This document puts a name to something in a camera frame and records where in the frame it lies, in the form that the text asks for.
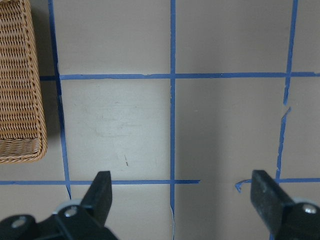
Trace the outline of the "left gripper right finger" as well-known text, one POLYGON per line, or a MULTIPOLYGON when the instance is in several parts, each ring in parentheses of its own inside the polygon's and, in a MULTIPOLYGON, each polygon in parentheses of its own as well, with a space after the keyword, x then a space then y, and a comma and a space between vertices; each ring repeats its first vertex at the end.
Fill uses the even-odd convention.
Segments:
POLYGON ((275 240, 318 240, 320 207, 292 199, 265 170, 253 170, 251 203, 275 240))

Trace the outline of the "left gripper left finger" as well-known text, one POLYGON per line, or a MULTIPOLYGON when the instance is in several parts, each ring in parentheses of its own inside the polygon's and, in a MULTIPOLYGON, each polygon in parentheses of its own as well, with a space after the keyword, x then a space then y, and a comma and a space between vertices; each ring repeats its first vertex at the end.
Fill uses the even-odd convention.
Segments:
POLYGON ((109 171, 100 171, 80 202, 62 204, 47 219, 30 214, 9 216, 0 222, 2 240, 115 240, 105 227, 112 205, 109 171))

